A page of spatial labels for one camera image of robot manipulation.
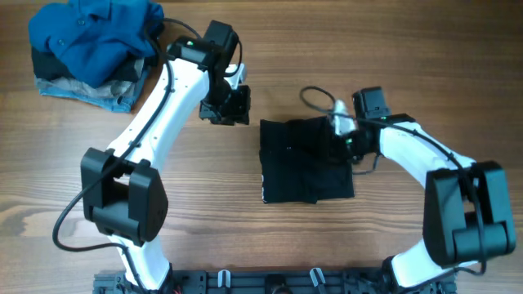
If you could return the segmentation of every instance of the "pile of clothes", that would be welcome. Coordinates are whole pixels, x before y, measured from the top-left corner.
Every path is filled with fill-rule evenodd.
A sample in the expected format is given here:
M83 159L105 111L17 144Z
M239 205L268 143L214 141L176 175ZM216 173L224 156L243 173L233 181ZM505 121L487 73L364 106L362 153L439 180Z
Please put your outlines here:
M143 28L162 18L163 8L148 0L69 0L46 5L29 22L40 94L130 112L151 66L158 64ZM153 40L162 32L159 22L149 29Z

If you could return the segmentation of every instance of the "blue shirt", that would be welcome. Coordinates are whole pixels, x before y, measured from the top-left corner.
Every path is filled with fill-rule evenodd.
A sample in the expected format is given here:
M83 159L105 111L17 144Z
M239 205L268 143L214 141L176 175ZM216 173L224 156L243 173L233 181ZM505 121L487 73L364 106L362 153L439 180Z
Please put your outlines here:
M148 0L69 0L43 7L29 22L29 40L52 52L77 80L99 87L128 53L154 54L142 30L162 18L162 7Z

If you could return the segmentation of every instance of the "black joint housing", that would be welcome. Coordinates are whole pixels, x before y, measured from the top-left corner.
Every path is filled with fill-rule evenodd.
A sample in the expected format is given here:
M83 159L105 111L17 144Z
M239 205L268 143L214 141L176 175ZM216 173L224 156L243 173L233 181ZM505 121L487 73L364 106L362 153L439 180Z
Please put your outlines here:
M352 95L357 118L381 118L391 115L381 87L362 89Z
M467 170L476 183L484 223L485 259L506 255L516 247L507 179L495 162L476 163ZM470 195L457 171L441 169L427 173L423 238L429 256L441 267L480 261L480 237L475 212L465 212Z
M117 161L112 152L90 148L82 158L82 187L95 183ZM129 185L115 178L129 175ZM168 199L158 170L142 160L123 160L83 196L83 214L102 234L117 234L135 245L152 241L167 216Z
M200 104L199 117L209 119L212 124L249 124L250 88L240 86L233 90L224 79L238 43L238 34L232 26L213 20L202 39L178 38L168 52L208 71L209 93Z

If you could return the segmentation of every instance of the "wooden table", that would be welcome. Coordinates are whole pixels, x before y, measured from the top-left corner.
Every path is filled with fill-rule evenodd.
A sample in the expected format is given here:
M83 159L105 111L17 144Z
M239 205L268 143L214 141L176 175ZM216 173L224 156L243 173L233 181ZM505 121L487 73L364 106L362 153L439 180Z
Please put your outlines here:
M89 293L93 274L123 268L118 254L62 252L51 229L80 190L84 152L104 149L139 107L112 114L38 94L27 23L42 2L0 6L0 292ZM199 32L213 19L233 25L252 89L250 126L211 126L194 112L169 154L169 212L160 234L175 269L377 266L421 238L423 190L386 159L374 174L355 178L353 199L262 203L259 120L319 115L297 98L309 84L346 100L380 85L393 113L417 118L461 154L501 163L523 242L520 3L224 0L163 7ZM180 32L170 27L164 40ZM80 205L60 237L77 246L106 241ZM523 251L491 261L485 277L460 274L458 287L523 292Z

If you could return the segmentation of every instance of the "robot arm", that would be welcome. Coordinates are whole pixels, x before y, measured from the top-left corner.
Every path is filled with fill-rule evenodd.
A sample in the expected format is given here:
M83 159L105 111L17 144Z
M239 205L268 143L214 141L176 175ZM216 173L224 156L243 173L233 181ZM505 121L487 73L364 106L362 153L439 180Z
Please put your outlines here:
M139 147L125 158L130 163L135 164L145 160L150 163L151 168L158 172L162 171L168 152L187 118L196 106L207 97L209 91L208 72L198 69L197 64L182 59L169 62L173 71L173 79L175 80L172 85L172 94L163 107L163 111L144 135ZM239 65L239 70L236 70L236 66L231 65L226 71L227 73L236 72L232 77L225 78L230 84L232 91L237 91L240 83L246 78L245 65ZM136 134L158 108L168 84L168 70L168 67L165 65L159 82L138 115L127 129L108 146L107 149L114 151L113 156L118 157L123 154L129 142L136 137ZM150 242L144 242L141 246L137 246L129 238L118 234L108 235L108 238L113 243L120 243L129 248L131 258L135 264L139 265L136 267L136 271L147 289L157 290L163 286L171 269L169 261L163 255L159 236ZM121 253L121 249L118 250L126 268L126 280L137 285L127 259Z
M390 115L381 88L359 91L353 95L353 101L357 118L376 119L413 131L363 122L350 135L358 145L352 146L353 151L357 150L356 157L379 153L400 164L425 188L423 238L408 251L384 261L383 283L387 290L415 289L456 268L474 265L482 257L476 215L464 210L463 203L471 199L456 171L458 167L433 144L415 134L431 139L454 156L473 182L485 228L484 258L506 255L515 249L516 232L506 177L497 163L476 163L434 140L412 118Z

